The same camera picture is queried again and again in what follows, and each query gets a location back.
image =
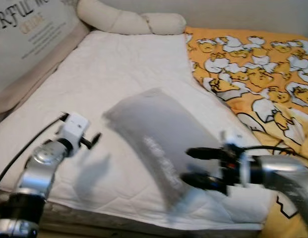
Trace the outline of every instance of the white bed sheet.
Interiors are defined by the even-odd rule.
[[[86,137],[100,131],[103,138],[92,151],[83,147],[62,163],[49,201],[180,230],[260,229],[273,198],[272,192],[260,186],[233,187],[230,197],[193,189],[180,205],[182,209],[165,210],[149,172],[101,118],[118,101],[154,87],[178,100],[215,137],[233,128],[243,135],[245,146],[258,144],[228,108],[196,84],[183,35],[124,36],[94,31],[0,124],[0,172],[61,111],[78,112],[91,121]],[[31,145],[5,176],[1,190],[12,190],[31,150],[53,138],[56,130],[57,126],[51,128]]]

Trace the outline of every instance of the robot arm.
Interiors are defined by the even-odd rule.
[[[0,238],[37,236],[58,166],[64,158],[75,155],[81,143],[91,149],[101,136],[98,133],[92,142],[84,139],[88,126],[86,118],[71,114],[55,140],[48,140],[33,151],[9,200],[0,205]]]
[[[308,167],[286,155],[252,156],[232,143],[223,148],[191,148],[187,154],[198,159],[219,159],[222,178],[208,173],[188,173],[181,176],[191,186],[216,190],[227,195],[227,186],[236,183],[262,184],[265,188],[285,194],[296,206],[308,226]]]

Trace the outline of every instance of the gray pillow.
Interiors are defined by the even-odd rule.
[[[197,160],[190,147],[220,147],[217,141],[176,100],[152,89],[122,100],[104,114],[108,126],[136,151],[154,177],[167,207],[174,207],[189,190],[179,178],[187,172],[215,175],[218,162]]]

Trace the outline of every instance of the white bolster pillow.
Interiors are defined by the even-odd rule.
[[[185,19],[176,13],[144,13],[139,15],[107,6],[98,0],[80,0],[79,18],[95,28],[125,35],[175,35],[185,31]]]

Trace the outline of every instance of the yellow blanket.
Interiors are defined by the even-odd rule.
[[[192,74],[201,86],[221,98],[263,145],[308,157],[308,39],[191,27],[185,35]],[[300,217],[283,211],[281,200],[263,235],[308,238]]]

